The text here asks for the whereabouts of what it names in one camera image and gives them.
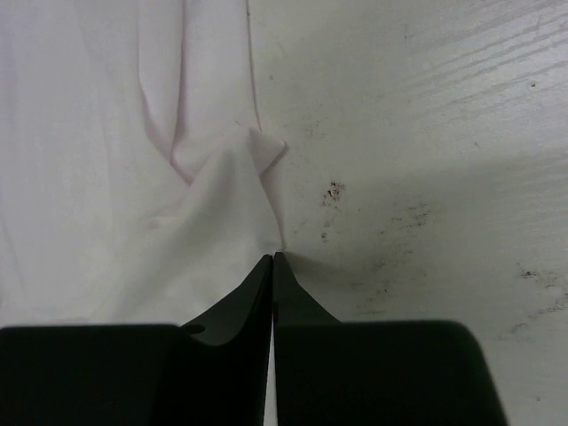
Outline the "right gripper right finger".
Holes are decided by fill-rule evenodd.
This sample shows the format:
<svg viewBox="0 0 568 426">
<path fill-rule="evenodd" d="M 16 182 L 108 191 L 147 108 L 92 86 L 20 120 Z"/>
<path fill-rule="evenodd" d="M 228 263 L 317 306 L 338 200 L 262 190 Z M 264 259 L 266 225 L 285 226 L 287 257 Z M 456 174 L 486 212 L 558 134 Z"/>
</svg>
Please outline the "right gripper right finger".
<svg viewBox="0 0 568 426">
<path fill-rule="evenodd" d="M 502 425 L 476 338 L 448 320 L 342 322 L 273 259 L 281 425 Z"/>
</svg>

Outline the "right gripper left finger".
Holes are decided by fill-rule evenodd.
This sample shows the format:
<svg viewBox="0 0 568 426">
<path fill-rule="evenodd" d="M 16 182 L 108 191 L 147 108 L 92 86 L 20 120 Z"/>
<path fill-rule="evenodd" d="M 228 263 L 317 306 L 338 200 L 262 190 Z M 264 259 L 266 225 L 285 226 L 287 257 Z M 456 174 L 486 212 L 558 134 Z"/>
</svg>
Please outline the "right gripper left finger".
<svg viewBox="0 0 568 426">
<path fill-rule="evenodd" d="M 178 326 L 1 331 L 4 425 L 260 425 L 271 338 L 272 260 Z"/>
</svg>

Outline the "white tank top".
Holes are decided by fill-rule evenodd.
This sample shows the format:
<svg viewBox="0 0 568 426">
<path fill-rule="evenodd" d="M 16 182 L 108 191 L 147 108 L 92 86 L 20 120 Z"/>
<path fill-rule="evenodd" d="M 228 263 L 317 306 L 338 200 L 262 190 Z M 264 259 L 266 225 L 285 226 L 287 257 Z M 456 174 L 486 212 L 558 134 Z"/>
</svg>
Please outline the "white tank top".
<svg viewBox="0 0 568 426">
<path fill-rule="evenodd" d="M 244 1 L 1 4 L 1 322 L 165 322 L 277 251 Z"/>
</svg>

